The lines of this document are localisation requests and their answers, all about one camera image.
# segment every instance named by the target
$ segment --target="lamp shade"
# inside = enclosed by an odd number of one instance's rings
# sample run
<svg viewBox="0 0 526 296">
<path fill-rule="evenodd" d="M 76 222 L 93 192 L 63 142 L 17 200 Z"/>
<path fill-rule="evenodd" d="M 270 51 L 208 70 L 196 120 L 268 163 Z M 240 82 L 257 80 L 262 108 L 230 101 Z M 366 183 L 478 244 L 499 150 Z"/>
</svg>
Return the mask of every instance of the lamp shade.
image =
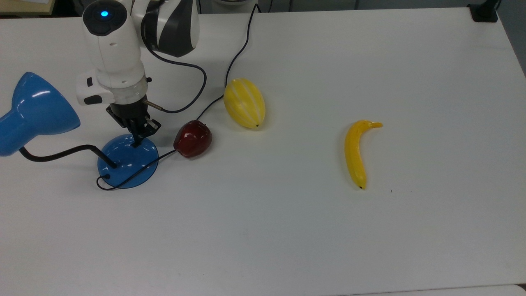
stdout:
<svg viewBox="0 0 526 296">
<path fill-rule="evenodd" d="M 0 118 L 0 156 L 17 152 L 38 135 L 61 134 L 79 126 L 77 113 L 60 92 L 27 72 L 15 87 L 11 110 Z"/>
</svg>

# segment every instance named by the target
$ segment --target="black bracket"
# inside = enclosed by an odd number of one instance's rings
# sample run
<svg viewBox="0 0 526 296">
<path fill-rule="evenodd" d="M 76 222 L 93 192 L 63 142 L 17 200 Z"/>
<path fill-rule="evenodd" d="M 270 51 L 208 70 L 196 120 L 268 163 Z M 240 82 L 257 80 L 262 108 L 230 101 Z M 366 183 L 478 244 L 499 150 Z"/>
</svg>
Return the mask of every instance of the black bracket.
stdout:
<svg viewBox="0 0 526 296">
<path fill-rule="evenodd" d="M 471 17 L 477 23 L 496 23 L 499 17 L 495 10 L 498 0 L 487 0 L 482 4 L 468 4 Z"/>
</svg>

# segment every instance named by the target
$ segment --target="lamp arm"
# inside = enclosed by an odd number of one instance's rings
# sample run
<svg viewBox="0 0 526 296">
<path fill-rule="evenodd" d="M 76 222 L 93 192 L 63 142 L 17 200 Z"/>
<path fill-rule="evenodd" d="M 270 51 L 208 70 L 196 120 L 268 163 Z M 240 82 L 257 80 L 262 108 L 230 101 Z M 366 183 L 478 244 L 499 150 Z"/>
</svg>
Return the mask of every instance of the lamp arm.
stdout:
<svg viewBox="0 0 526 296">
<path fill-rule="evenodd" d="M 97 156 L 100 159 L 102 159 L 104 162 L 106 162 L 109 166 L 111 166 L 114 169 L 117 168 L 117 164 L 115 164 L 115 162 L 113 162 L 111 159 L 109 159 L 109 157 L 106 154 L 104 154 L 99 148 L 97 148 L 96 146 L 93 146 L 93 145 L 81 145 L 81 146 L 73 147 L 73 148 L 68 149 L 66 151 L 62 151 L 62 152 L 59 152 L 59 153 L 56 153 L 56 154 L 53 154 L 53 155 L 48 155 L 48 156 L 34 156 L 31 153 L 29 153 L 25 147 L 20 148 L 20 150 L 18 150 L 18 151 L 20 151 L 22 156 L 24 156 L 25 158 L 27 158 L 27 159 L 29 159 L 31 161 L 34 161 L 34 162 L 48 162 L 48 161 L 53 161 L 53 160 L 57 160 L 57 159 L 63 158 L 65 156 L 68 156 L 68 155 L 71 155 L 73 153 L 76 153 L 76 152 L 79 152 L 79 151 L 83 151 L 83 150 L 91 150 L 91 151 L 93 151 L 93 153 L 97 154 Z"/>
</svg>

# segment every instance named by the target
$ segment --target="toy fruit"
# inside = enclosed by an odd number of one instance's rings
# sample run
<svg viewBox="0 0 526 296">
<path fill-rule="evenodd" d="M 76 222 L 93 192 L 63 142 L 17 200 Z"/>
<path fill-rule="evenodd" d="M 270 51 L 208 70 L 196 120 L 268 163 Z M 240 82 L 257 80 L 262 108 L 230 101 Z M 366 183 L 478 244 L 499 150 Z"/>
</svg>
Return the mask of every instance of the toy fruit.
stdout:
<svg viewBox="0 0 526 296">
<path fill-rule="evenodd" d="M 240 125 L 254 129 L 265 118 L 265 101 L 259 89 L 245 78 L 237 78 L 227 85 L 224 103 L 230 117 Z"/>
<path fill-rule="evenodd" d="M 363 161 L 360 155 L 360 138 L 362 133 L 372 129 L 373 127 L 382 127 L 381 122 L 370 122 L 368 120 L 360 120 L 351 126 L 345 137 L 345 160 L 347 161 L 347 169 L 351 175 L 354 183 L 364 189 L 367 183 L 367 175 L 363 167 Z"/>
<path fill-rule="evenodd" d="M 202 154 L 212 143 L 212 132 L 199 120 L 183 125 L 174 141 L 174 149 L 186 158 Z"/>
</svg>

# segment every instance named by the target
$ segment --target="blue desk lamp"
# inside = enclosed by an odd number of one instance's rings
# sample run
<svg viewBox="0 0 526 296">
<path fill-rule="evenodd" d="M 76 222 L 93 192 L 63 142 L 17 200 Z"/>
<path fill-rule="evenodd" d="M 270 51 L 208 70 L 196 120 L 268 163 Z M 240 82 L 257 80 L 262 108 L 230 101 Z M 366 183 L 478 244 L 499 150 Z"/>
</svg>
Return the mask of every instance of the blue desk lamp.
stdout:
<svg viewBox="0 0 526 296">
<path fill-rule="evenodd" d="M 0 156 L 20 151 L 31 161 L 47 162 L 82 150 L 91 150 L 99 157 L 99 174 L 107 176 L 105 182 L 112 186 L 121 184 L 138 168 L 146 166 L 158 156 L 157 149 L 149 140 L 137 148 L 132 147 L 132 135 L 116 137 L 103 151 L 93 145 L 81 145 L 50 156 L 34 156 L 24 147 L 38 135 L 61 134 L 79 126 L 77 113 L 60 92 L 42 77 L 27 72 L 15 87 L 11 110 L 0 118 Z M 150 165 L 122 188 L 144 183 L 156 168 L 157 163 Z"/>
</svg>

